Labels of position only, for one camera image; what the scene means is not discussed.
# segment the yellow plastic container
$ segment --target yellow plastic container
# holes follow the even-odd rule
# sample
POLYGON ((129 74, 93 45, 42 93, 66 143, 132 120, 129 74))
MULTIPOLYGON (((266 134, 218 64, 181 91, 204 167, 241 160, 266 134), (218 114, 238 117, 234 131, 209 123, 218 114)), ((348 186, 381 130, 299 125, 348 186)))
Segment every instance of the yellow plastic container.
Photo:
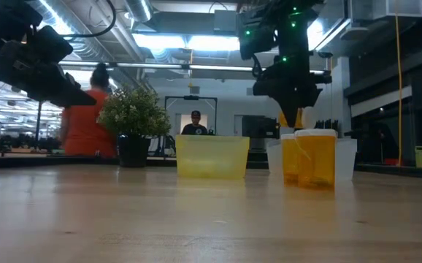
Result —
POLYGON ((415 146, 415 167, 422 168, 422 146, 415 146))
POLYGON ((299 187, 334 190, 336 138, 332 129, 296 132, 299 187))
POLYGON ((248 137, 177 135, 175 144, 180 177, 241 179, 245 176, 248 137))
POLYGON ((299 173, 297 171, 297 143, 294 134, 281 135, 283 142, 283 173, 284 184, 297 185, 299 173))

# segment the orange plastic cup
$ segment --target orange plastic cup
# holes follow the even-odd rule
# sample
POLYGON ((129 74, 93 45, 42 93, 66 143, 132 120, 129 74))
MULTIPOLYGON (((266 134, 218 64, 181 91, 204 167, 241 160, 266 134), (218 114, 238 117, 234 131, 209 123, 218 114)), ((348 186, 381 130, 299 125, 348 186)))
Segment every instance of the orange plastic cup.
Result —
POLYGON ((297 172, 297 143, 294 134, 281 135, 283 144, 283 173, 285 185, 297 185, 299 174, 297 172))
POLYGON ((296 132, 299 187, 334 190, 336 138, 332 129, 296 132))

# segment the person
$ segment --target person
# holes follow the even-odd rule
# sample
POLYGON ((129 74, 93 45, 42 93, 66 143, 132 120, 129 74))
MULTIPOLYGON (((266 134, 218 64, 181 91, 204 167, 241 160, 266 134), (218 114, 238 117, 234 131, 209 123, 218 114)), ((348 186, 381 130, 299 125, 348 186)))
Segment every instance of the person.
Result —
POLYGON ((107 98, 109 74, 105 64, 98 64, 87 93, 96 99, 94 106, 71 106, 62 113, 61 141, 69 156, 116 156, 115 136, 97 123, 107 98))
POLYGON ((199 122, 202 119, 202 114, 198 110, 191 113, 191 123, 185 125, 182 130, 182 135, 208 135, 208 131, 199 122))

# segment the potted plant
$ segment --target potted plant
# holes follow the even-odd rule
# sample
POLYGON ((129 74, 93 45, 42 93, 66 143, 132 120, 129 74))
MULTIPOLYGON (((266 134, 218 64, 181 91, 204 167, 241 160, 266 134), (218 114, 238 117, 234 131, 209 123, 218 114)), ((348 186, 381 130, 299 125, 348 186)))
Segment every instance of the potted plant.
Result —
POLYGON ((145 167, 151 137, 169 133, 169 116, 158 101, 154 91, 126 86, 106 99, 98 122, 118 135, 122 167, 145 167))

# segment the green leaves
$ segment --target green leaves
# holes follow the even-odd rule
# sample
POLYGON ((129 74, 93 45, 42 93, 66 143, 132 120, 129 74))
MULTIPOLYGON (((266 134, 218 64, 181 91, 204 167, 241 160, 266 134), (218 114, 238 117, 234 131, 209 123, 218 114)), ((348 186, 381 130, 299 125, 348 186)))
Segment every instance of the green leaves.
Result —
POLYGON ((117 89, 109 96, 98 122, 115 134, 155 137, 169 133, 169 116, 157 106, 159 97, 152 91, 129 87, 117 89))

